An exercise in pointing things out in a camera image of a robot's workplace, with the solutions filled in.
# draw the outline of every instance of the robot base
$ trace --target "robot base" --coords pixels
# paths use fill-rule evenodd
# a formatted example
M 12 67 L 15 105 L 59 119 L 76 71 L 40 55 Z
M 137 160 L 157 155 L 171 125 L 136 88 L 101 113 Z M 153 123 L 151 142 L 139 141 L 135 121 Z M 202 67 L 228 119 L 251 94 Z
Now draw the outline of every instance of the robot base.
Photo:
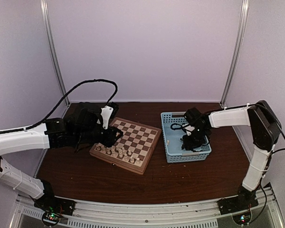
M 256 199 L 251 199 L 247 204 L 240 205 L 238 196 L 220 199 L 218 201 L 218 208 L 221 215 L 236 213 L 241 210 L 248 210 L 249 208 L 256 207 L 258 205 L 258 201 Z

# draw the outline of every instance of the zip tie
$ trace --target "zip tie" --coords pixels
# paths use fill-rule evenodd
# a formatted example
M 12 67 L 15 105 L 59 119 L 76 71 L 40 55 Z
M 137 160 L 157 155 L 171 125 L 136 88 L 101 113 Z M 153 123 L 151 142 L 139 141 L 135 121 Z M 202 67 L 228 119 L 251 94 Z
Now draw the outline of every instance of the zip tie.
M 267 171 L 269 170 L 269 169 L 267 169 L 267 170 L 260 170 L 260 169 L 258 169 L 257 167 L 253 166 L 252 164 L 250 164 L 250 166 L 251 166 L 252 168 L 254 168 L 255 170 L 260 171 L 260 172 L 267 172 Z
M 23 178 L 22 178 L 22 172 L 20 171 L 20 177 L 21 177 L 21 181 L 19 184 L 16 185 L 16 187 L 13 188 L 13 190 L 16 190 L 17 187 L 19 187 L 20 184 L 22 184 Z

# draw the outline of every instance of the metal frame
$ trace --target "metal frame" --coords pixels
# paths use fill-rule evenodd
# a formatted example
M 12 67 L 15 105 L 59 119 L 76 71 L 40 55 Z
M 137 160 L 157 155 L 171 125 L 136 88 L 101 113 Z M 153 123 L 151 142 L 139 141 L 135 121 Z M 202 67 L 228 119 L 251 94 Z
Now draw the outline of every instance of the metal frame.
M 61 71 L 60 71 L 60 67 L 58 63 L 57 53 L 56 53 L 56 49 L 54 45 L 53 34 L 52 34 L 52 29 L 51 29 L 51 24 L 50 24 L 50 19 L 49 19 L 47 3 L 48 3 L 47 0 L 40 0 L 41 12 L 42 12 L 43 21 L 46 27 L 48 45 L 49 45 L 50 54 L 52 57 L 52 62 L 53 62 L 54 70 L 56 73 L 58 85 L 59 85 L 62 95 L 65 95 L 67 91 L 66 91 L 66 87 L 65 87 L 65 84 L 61 76 Z M 64 101 L 65 101 L 66 106 L 70 104 L 68 97 L 66 97 Z
M 265 188 L 270 216 L 275 228 L 284 228 L 275 195 L 271 187 Z M 261 208 L 265 197 L 261 190 L 256 194 Z M 73 216 L 65 216 L 61 225 L 66 227 L 123 227 L 123 228 L 186 228 L 202 227 L 199 224 L 211 224 L 218 227 L 217 220 L 230 217 L 231 214 L 221 215 L 217 201 L 219 199 L 204 200 L 188 203 L 135 205 L 135 204 L 109 204 L 75 200 L 76 206 Z M 18 195 L 16 210 L 13 214 L 10 228 L 19 228 L 21 215 L 40 219 L 43 211 L 33 206 L 28 196 Z
M 241 15 L 240 15 L 240 19 L 239 19 L 239 25 L 238 25 L 238 31 L 237 31 L 236 45 L 235 45 L 234 52 L 233 52 L 233 57 L 232 57 L 232 61 L 231 61 L 231 65 L 230 65 L 230 69 L 229 69 L 229 73 L 228 73 L 227 82 L 225 85 L 223 96 L 222 96 L 221 101 L 220 101 L 221 106 L 225 106 L 225 104 L 226 104 L 226 99 L 227 99 L 227 96 L 228 96 L 228 93 L 230 90 L 231 82 L 232 82 L 232 79 L 234 77 L 234 74 L 235 74 L 235 71 L 237 68 L 240 48 L 242 46 L 243 38 L 244 38 L 245 30 L 246 30 L 248 10 L 249 10 L 249 0 L 243 0 L 242 11 L 241 11 Z

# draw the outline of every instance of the black mount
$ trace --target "black mount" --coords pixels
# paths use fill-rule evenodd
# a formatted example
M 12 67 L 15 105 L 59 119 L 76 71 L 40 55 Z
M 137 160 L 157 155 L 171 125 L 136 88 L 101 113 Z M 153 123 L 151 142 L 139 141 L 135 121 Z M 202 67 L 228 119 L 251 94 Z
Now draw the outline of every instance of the black mount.
M 249 210 L 249 208 L 256 207 L 257 205 L 256 190 L 250 192 L 242 186 L 238 189 L 238 196 L 223 198 L 218 201 L 218 208 L 221 215 Z
M 41 180 L 41 182 L 44 187 L 44 195 L 39 199 L 34 199 L 34 206 L 58 215 L 73 215 L 75 201 L 55 197 L 51 184 L 45 180 Z

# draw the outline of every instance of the white arm segment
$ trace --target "white arm segment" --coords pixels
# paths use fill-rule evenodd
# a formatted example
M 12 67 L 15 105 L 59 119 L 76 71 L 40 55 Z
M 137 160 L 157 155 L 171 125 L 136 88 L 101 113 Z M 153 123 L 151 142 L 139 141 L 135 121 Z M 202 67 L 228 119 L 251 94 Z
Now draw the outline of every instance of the white arm segment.
M 6 160 L 1 160 L 0 181 L 11 186 L 14 190 L 20 190 L 34 199 L 44 195 L 43 184 L 39 179 L 32 178 L 11 166 Z
M 113 112 L 113 108 L 109 107 L 109 106 L 105 106 L 103 108 L 101 108 L 101 116 L 103 118 L 103 128 L 104 129 L 108 129 L 108 126 L 109 126 L 109 120 L 110 120 L 110 117 L 112 115 L 112 112 Z
M 212 112 L 209 115 L 211 127 L 225 127 L 225 126 L 250 126 L 247 109 L 249 107 L 235 108 Z
M 248 172 L 242 183 L 245 189 L 253 191 L 258 187 L 270 154 L 271 152 L 261 150 L 255 146 Z
M 48 149 L 48 136 L 44 134 L 46 124 L 21 132 L 0 134 L 0 156 L 18 151 L 31 149 Z

